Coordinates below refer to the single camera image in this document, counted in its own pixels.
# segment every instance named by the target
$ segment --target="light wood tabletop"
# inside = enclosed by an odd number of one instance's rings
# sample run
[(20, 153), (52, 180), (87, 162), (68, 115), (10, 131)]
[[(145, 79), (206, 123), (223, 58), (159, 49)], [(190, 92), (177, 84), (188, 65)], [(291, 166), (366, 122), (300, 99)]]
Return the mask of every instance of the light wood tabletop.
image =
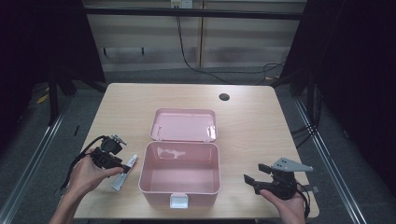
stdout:
[[(228, 101), (219, 96), (227, 93)], [(210, 109), (216, 113), (221, 189), (213, 206), (171, 209), (150, 205), (138, 187), (154, 115), (159, 108)], [(122, 189), (110, 187), (115, 176), (82, 200), (75, 218), (265, 218), (278, 217), (275, 207), (244, 181), (244, 174), (272, 182), (258, 163), (274, 164), (281, 157), (301, 162), (271, 87), (191, 84), (111, 84), (88, 133), (84, 147), (101, 135), (118, 134), (128, 143), (117, 157), (138, 160)], [(296, 179), (307, 185), (305, 173)], [(310, 193), (310, 217), (319, 213)]]

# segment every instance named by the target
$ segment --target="box latch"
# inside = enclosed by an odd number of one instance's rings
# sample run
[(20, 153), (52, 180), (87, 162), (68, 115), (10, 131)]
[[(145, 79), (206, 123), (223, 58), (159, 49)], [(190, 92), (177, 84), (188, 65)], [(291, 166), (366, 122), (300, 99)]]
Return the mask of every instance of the box latch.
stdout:
[(189, 196), (185, 193), (173, 193), (170, 200), (171, 208), (188, 208)]

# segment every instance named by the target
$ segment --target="pink plastic container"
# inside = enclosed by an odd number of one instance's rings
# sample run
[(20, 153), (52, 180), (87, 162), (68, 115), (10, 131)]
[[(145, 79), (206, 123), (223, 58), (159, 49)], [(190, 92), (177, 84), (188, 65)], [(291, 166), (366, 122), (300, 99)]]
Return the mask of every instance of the pink plastic container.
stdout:
[(147, 146), (139, 188), (152, 205), (210, 206), (219, 193), (215, 113), (159, 109)]

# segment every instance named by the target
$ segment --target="open box lid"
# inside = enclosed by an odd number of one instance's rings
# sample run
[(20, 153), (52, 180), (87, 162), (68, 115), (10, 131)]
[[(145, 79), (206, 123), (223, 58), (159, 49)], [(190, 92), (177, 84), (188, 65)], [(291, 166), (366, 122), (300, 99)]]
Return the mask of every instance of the open box lid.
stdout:
[(206, 109), (158, 109), (150, 131), (157, 141), (214, 142), (217, 136), (215, 112)]

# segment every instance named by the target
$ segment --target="wall outlet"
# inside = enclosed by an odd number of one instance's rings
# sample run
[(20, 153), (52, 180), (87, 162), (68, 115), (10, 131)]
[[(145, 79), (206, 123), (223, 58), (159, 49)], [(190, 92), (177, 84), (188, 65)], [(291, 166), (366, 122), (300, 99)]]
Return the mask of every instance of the wall outlet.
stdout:
[(192, 8), (192, 0), (181, 0), (182, 8)]
[(171, 8), (181, 8), (181, 0), (171, 0)]

